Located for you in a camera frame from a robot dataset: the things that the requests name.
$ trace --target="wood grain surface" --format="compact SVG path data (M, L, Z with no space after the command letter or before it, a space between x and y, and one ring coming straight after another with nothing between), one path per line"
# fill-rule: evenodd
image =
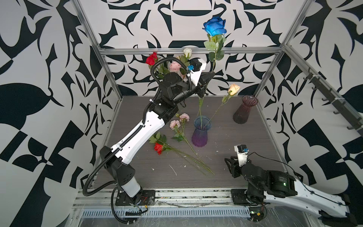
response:
M119 115L111 133L108 146L111 147L141 120L142 112L148 104L150 97L125 96ZM222 97L205 97L202 106L202 115L211 117L221 104ZM246 144L250 152L256 152L267 158L278 160L276 151L266 132L261 117L253 107L248 122L240 125L233 121L233 113L241 105L241 97L231 98L222 106L212 119L212 128L208 131L208 143L204 147L194 147L203 161L212 169L215 175L207 173L207 176L189 165L184 159L173 151L165 151L158 155L154 150L154 144L145 143L137 152L131 162L136 170L135 177L143 188L181 188L181 187L245 187L247 181L242 177L232 178L224 162L224 158L236 156L233 146ZM186 100L187 107L179 106L179 114L187 113L190 121L186 123L185 134L191 143L194 132L193 121L198 114L198 97L190 97ZM171 137L174 131L169 128L169 123L159 130L167 136L167 142L179 150L193 154L190 147L184 142L177 142ZM256 166L265 170L283 170L278 162L260 158L253 154L250 159ZM113 180L105 169L101 169L95 180L94 188Z

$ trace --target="black and white wallpaper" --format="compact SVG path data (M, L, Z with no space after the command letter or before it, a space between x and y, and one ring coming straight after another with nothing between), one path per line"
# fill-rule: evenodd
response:
M58 226L118 98L69 0L1 1L0 17L0 226Z
M204 47L203 23L218 15L226 20L226 47L280 46L303 0L81 0L102 48ZM153 96L147 56L108 56L123 95ZM193 55L192 58L208 56ZM226 54L217 62L208 94L224 95L228 86L253 94L273 54Z
M359 0L316 0L292 46L359 112L363 112L362 15ZM350 196L363 224L363 138L313 90L284 55L259 97L279 150L304 183Z

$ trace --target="vase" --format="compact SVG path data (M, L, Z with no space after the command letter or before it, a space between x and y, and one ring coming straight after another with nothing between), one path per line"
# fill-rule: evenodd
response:
M208 130L211 129L210 119L206 116L199 116L194 120L194 133L192 143L196 147L203 147L208 142Z
M258 100L254 96L244 96L242 98L242 104L233 114L234 122L238 124L244 124L248 120L249 113L253 106L256 106Z

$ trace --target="pink flower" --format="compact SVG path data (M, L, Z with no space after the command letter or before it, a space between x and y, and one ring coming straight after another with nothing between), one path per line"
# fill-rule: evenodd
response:
M180 121L178 121L178 120L174 120L174 121L171 121L170 122L170 128L171 128L171 130L174 130L174 127L180 127Z
M189 121L189 119L190 119L189 115L186 113L181 114L179 117L181 120L185 119L185 120Z
M176 61L173 61L170 65L169 65L169 71L170 72L177 72L179 71L181 65L176 62Z

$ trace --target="aluminum frame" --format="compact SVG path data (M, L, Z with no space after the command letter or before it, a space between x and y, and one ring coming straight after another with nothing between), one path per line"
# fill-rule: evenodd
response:
M260 84L258 85L254 96L258 98L258 96L261 94L261 92L263 91L263 89L265 88L268 80L270 79L272 72L274 71L274 69L277 67L278 63L280 62L281 58L284 55L284 50L282 49L282 47L285 44L290 43L290 41L293 39L293 37L296 34L297 29L301 26L302 22L305 20L306 14L309 11L309 8L311 6L312 3L314 3L315 0L305 0L305 2L303 3L302 7L300 8L293 24L291 25L289 31L287 32L284 40L282 41L280 47L281 47L281 51L275 55L275 58L271 61L266 73L264 74L264 76L262 77L262 80L260 82Z
M191 48L193 54L208 54L211 52L207 48ZM152 54L157 52L158 54L183 54L184 48L115 48L105 49L101 48L100 53L102 55L128 55L128 54ZM279 46L265 46L265 47L223 47L226 54L239 54L239 53L279 53L281 47Z
M93 30L91 28L90 23L88 22L88 19L86 17L86 14L82 8L81 3L79 2L79 0L71 0L73 7L77 13L77 17L81 23L81 25L84 27L85 29L85 33L89 39L89 41L91 42L91 45L93 47L94 52L96 53L97 59L100 62L102 68L105 70L106 76L109 80L109 82L111 83L111 87L112 89L115 91L116 96L119 100L122 100L122 94L120 92L120 90L118 89L117 83L115 81L115 78L109 68L109 65L107 64L105 57L101 55L99 48L98 48L98 42L96 37L94 36Z

